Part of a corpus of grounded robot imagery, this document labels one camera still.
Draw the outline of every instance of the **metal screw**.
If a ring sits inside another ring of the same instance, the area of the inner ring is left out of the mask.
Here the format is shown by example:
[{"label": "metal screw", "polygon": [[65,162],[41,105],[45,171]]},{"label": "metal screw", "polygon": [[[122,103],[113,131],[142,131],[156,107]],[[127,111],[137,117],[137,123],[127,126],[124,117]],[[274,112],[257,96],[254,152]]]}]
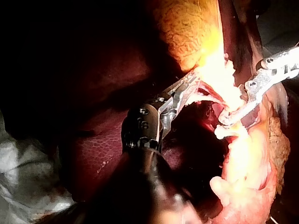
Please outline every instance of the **metal screw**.
[{"label": "metal screw", "polygon": [[267,62],[268,62],[268,63],[271,63],[271,62],[273,62],[273,61],[274,61],[273,58],[268,58],[268,59],[267,59]]},{"label": "metal screw", "polygon": [[149,110],[146,108],[140,108],[139,112],[140,112],[140,114],[143,114],[143,115],[149,114]]},{"label": "metal screw", "polygon": [[141,122],[141,128],[142,129],[148,129],[149,128],[149,124],[146,121]]},{"label": "metal screw", "polygon": [[164,101],[165,101],[165,98],[164,98],[164,97],[159,97],[158,100],[159,100],[160,102],[164,102]]},{"label": "metal screw", "polygon": [[251,83],[249,84],[249,87],[250,87],[250,88],[255,88],[255,87],[256,87],[256,82],[251,82]]}]

